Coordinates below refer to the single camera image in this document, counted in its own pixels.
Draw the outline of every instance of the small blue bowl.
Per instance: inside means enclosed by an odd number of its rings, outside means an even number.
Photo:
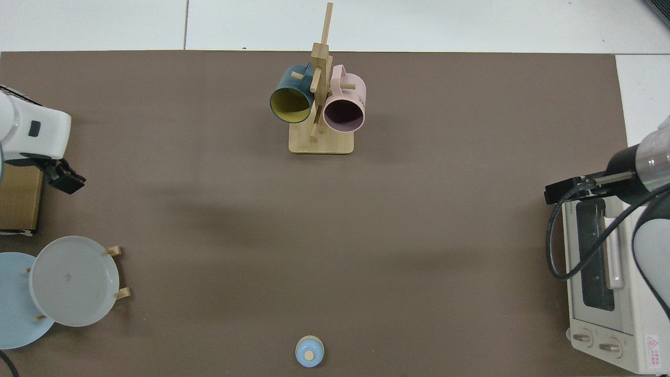
[[[313,368],[324,359],[324,344],[313,335],[300,339],[295,347],[295,358],[300,365]]]

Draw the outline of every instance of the oven door handle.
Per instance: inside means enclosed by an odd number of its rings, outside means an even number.
[[[614,219],[604,217],[605,227],[610,226]],[[606,280],[607,288],[609,289],[623,289],[624,279],[621,276],[621,253],[619,251],[619,232],[615,229],[605,242],[606,252],[605,264],[607,265]]]

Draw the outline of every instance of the light blue plate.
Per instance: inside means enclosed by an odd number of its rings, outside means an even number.
[[[39,339],[54,324],[42,315],[30,298],[29,275],[35,257],[23,253],[0,253],[0,349],[23,347]]]
[[[307,335],[300,339],[295,347],[295,358],[300,365],[313,368],[324,359],[324,344],[321,339]]]

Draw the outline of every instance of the oven window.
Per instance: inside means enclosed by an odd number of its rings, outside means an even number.
[[[580,258],[583,258],[588,248],[594,244],[596,238],[604,230],[605,201],[602,199],[583,201],[576,205],[576,211]],[[588,307],[613,311],[614,291],[607,288],[606,269],[605,256],[601,246],[597,254],[582,270],[582,298],[584,304]]]

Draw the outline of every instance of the black cable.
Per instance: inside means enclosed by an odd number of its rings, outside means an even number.
[[[554,207],[553,211],[551,212],[551,216],[549,217],[549,225],[547,226],[547,236],[546,236],[546,245],[545,245],[545,251],[547,254],[547,264],[549,265],[549,271],[553,275],[553,277],[559,279],[559,280],[568,280],[572,276],[575,276],[579,271],[584,268],[584,266],[596,255],[598,250],[600,249],[600,246],[607,240],[607,237],[616,229],[616,227],[619,226],[633,211],[638,209],[639,207],[642,207],[644,204],[649,202],[651,199],[654,199],[656,196],[666,193],[667,191],[670,191],[670,183],[664,184],[663,186],[656,188],[655,190],[649,192],[646,194],[642,199],[637,201],[635,204],[632,204],[628,208],[626,208],[619,216],[614,219],[614,221],[607,227],[605,230],[596,238],[596,241],[594,244],[588,249],[582,260],[580,260],[577,265],[570,270],[567,274],[561,275],[557,270],[556,270],[556,265],[553,262],[553,253],[551,251],[551,234],[553,233],[553,226],[554,223],[556,222],[556,217],[558,216],[558,213],[561,211],[562,205],[567,202],[572,195],[575,195],[577,192],[580,190],[586,190],[589,189],[590,187],[588,184],[581,184],[579,186],[576,186],[572,189],[570,189],[567,193],[565,193],[560,200],[558,200],[558,203],[556,203],[556,207]]]
[[[19,377],[19,371],[16,370],[16,367],[14,366],[14,363],[11,362],[11,360],[5,355],[4,352],[0,351],[0,359],[2,359],[5,364],[9,367],[9,371],[11,372],[11,375],[13,377]]]

